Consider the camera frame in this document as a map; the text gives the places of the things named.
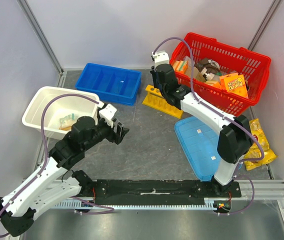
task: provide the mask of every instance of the yellow plastic holder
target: yellow plastic holder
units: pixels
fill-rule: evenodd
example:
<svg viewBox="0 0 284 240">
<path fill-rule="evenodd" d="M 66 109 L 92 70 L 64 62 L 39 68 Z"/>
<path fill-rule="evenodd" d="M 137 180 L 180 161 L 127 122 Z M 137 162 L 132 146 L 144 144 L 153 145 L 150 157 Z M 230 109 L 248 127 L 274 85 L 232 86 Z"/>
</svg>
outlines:
<svg viewBox="0 0 284 240">
<path fill-rule="evenodd" d="M 168 104 L 167 101 L 162 97 L 159 89 L 154 88 L 152 85 L 147 85 L 145 90 L 147 91 L 147 95 L 143 100 L 144 105 L 181 119 L 183 111 Z"/>
</svg>

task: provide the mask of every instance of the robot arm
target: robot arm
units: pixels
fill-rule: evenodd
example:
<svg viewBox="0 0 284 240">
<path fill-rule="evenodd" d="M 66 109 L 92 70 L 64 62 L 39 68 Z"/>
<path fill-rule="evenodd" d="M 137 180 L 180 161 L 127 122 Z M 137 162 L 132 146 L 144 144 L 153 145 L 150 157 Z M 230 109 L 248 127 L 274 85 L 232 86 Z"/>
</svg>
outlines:
<svg viewBox="0 0 284 240">
<path fill-rule="evenodd" d="M 91 191 L 92 180 L 82 170 L 75 171 L 71 177 L 56 187 L 45 190 L 49 184 L 81 161 L 85 157 L 85 151 L 103 139 L 117 145 L 121 143 L 129 129 L 115 118 L 116 111 L 111 104 L 99 110 L 97 125 L 91 117 L 80 117 L 72 125 L 71 131 L 49 152 L 46 166 L 42 163 L 18 188 L 0 197 L 0 211 L 10 203 L 0 219 L 13 237 L 27 231 L 41 214 L 64 199 L 86 195 Z M 39 174 L 41 168 L 44 168 L 44 171 Z M 12 201 L 12 197 L 35 176 L 36 180 Z"/>
<path fill-rule="evenodd" d="M 251 132 L 249 120 L 243 115 L 235 117 L 219 110 L 201 99 L 197 93 L 195 94 L 200 100 L 196 100 L 189 87 L 178 83 L 166 52 L 157 52 L 152 55 L 152 59 L 154 66 L 151 74 L 154 87 L 160 90 L 167 103 L 195 116 L 219 135 L 217 152 L 221 156 L 221 161 L 211 181 L 215 183 L 214 190 L 217 194 L 224 192 L 233 181 L 233 173 L 239 160 L 253 144 L 249 136 L 225 117 L 233 119 Z"/>
</svg>

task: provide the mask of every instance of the light blue plastic tray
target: light blue plastic tray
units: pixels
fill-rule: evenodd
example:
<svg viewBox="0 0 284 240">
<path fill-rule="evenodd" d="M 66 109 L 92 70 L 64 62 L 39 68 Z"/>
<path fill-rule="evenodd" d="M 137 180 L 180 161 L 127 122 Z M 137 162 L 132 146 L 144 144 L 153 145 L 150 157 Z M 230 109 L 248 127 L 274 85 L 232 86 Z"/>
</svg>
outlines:
<svg viewBox="0 0 284 240">
<path fill-rule="evenodd" d="M 197 178 L 210 181 L 221 160 L 219 136 L 194 116 L 178 121 L 174 130 Z"/>
</svg>

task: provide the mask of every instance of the gray floor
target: gray floor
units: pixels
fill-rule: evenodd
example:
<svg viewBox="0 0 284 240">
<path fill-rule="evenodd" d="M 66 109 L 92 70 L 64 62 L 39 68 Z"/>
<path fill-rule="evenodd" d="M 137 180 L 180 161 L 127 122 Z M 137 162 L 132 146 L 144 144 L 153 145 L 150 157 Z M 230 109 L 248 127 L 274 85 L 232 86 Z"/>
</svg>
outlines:
<svg viewBox="0 0 284 240">
<path fill-rule="evenodd" d="M 245 201 L 234 202 L 243 208 Z M 243 214 L 218 217 L 196 210 L 117 210 L 104 215 L 49 210 L 27 240 L 284 240 L 276 201 L 255 201 Z"/>
<path fill-rule="evenodd" d="M 63 87 L 75 89 L 81 72 L 68 71 Z M 118 119 L 130 132 L 120 145 L 107 140 L 97 144 L 73 170 L 83 170 L 92 179 L 196 179 L 174 131 L 178 119 L 142 104 L 147 95 L 145 88 L 153 82 L 149 70 L 141 72 L 135 105 L 113 104 L 118 110 Z M 55 142 L 50 140 L 49 149 Z M 238 175 L 269 179 L 267 166 L 251 171 L 243 166 Z"/>
</svg>

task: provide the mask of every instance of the chip bag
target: chip bag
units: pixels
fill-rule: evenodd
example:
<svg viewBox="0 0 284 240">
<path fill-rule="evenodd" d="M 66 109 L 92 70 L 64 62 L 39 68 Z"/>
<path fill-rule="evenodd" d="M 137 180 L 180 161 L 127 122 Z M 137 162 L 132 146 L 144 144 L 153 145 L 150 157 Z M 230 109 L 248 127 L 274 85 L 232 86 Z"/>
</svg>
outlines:
<svg viewBox="0 0 284 240">
<path fill-rule="evenodd" d="M 258 143 L 262 146 L 262 149 L 264 151 L 264 158 L 260 161 L 245 161 L 244 164 L 247 171 L 255 169 L 262 165 L 269 164 L 278 157 L 277 155 L 275 155 L 272 149 L 270 149 L 269 142 L 263 132 L 258 118 L 250 121 L 250 129 L 253 137 L 255 137 Z M 255 159 L 259 157 L 261 157 L 261 152 L 258 146 L 253 143 L 247 154 L 245 154 L 244 159 Z"/>
</svg>

